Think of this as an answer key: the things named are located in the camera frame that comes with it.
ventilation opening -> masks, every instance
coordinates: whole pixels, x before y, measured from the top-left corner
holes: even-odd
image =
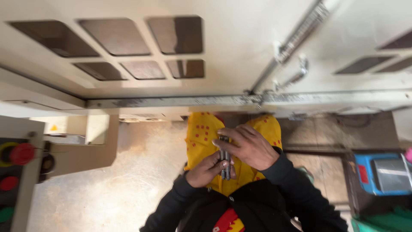
[[[378,50],[383,49],[402,49],[412,47],[412,31],[407,32],[401,37],[389,42],[388,44],[379,47]]]
[[[163,54],[203,52],[202,19],[197,17],[150,18],[147,23]]]
[[[377,73],[396,72],[405,69],[412,65],[412,57],[406,58],[398,63],[392,64],[389,67],[377,71]]]
[[[365,70],[368,70],[380,63],[383,63],[389,59],[392,59],[393,56],[387,56],[387,57],[364,57],[361,58],[354,63],[350,64],[344,69],[339,70],[335,74],[355,74],[355,73],[361,73]]]
[[[100,81],[125,80],[122,78],[120,72],[107,62],[74,63],[74,65]]]
[[[10,22],[10,25],[61,57],[99,56],[93,48],[60,21],[18,21]]]
[[[132,61],[120,64],[137,80],[166,79],[155,61]]]
[[[202,78],[204,74],[204,60],[173,60],[168,61],[167,65],[176,79],[181,78]]]
[[[79,24],[111,55],[150,55],[134,22],[130,19],[80,20]]]

pink object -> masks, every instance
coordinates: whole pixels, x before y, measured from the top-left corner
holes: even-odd
[[[412,147],[406,151],[405,158],[409,163],[412,163]]]

black sleeve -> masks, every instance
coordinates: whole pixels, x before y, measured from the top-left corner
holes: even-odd
[[[181,176],[162,198],[156,211],[147,218],[146,224],[140,228],[140,231],[175,232],[190,204],[191,196],[198,190],[189,185],[185,176]]]
[[[286,200],[287,206],[299,218],[305,232],[347,231],[346,221],[340,212],[329,205],[321,192],[293,164],[279,147],[274,147],[280,154],[279,159],[261,173],[274,185],[277,185]]]

hand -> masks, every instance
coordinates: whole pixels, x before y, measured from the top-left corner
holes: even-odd
[[[206,186],[212,182],[213,178],[222,173],[228,165],[234,164],[231,160],[230,163],[227,160],[219,161],[219,151],[204,158],[198,165],[186,174],[186,180],[194,188],[200,188]],[[236,172],[234,166],[230,169],[230,178],[236,179]]]
[[[226,135],[236,144],[213,140],[213,144],[257,170],[265,170],[279,158],[269,142],[250,125],[239,125],[235,129],[221,128],[218,134]]]

control panel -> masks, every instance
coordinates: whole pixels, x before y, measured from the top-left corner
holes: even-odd
[[[27,230],[44,123],[0,116],[0,232]]]

